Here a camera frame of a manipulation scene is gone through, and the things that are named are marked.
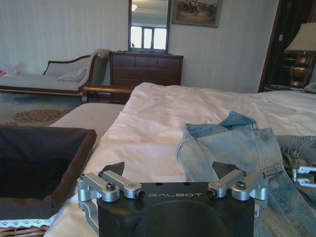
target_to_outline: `dresser drawer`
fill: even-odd
[[[169,81],[173,84],[179,84],[178,71],[163,71],[159,69],[143,68],[112,68],[113,85],[118,79],[137,79],[146,81]]]
[[[158,58],[156,57],[135,57],[135,67],[157,68]]]
[[[158,68],[178,71],[180,68],[180,60],[177,58],[159,58]]]
[[[135,56],[132,55],[113,55],[112,63],[114,67],[134,67]]]
[[[146,79],[124,79],[124,78],[119,78],[116,80],[114,85],[121,85],[121,86],[138,86],[143,82],[150,82],[156,85],[174,85],[173,82],[171,81],[161,81],[161,80],[146,80]]]

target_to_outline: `lamp base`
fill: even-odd
[[[312,73],[309,66],[309,55],[302,55],[299,61],[291,67],[291,87],[303,87],[306,78]]]

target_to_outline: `framed painting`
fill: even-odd
[[[218,27],[222,0],[174,0],[172,23]]]

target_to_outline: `white duvet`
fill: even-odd
[[[182,182],[184,170],[175,150],[184,123],[218,123],[230,111],[271,127],[276,135],[316,136],[316,95],[290,91],[237,94],[214,89],[159,86],[136,87],[114,124],[100,140],[85,173],[98,173],[105,165],[125,162],[123,176],[136,182]],[[97,234],[72,197],[59,211],[45,236]]]

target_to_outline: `doorway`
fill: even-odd
[[[290,68],[300,54],[285,53],[284,50],[298,33],[301,24],[306,22],[316,22],[316,0],[279,0],[259,92],[262,92],[265,86],[289,86]],[[311,57],[311,68],[314,68],[315,61],[316,57]]]

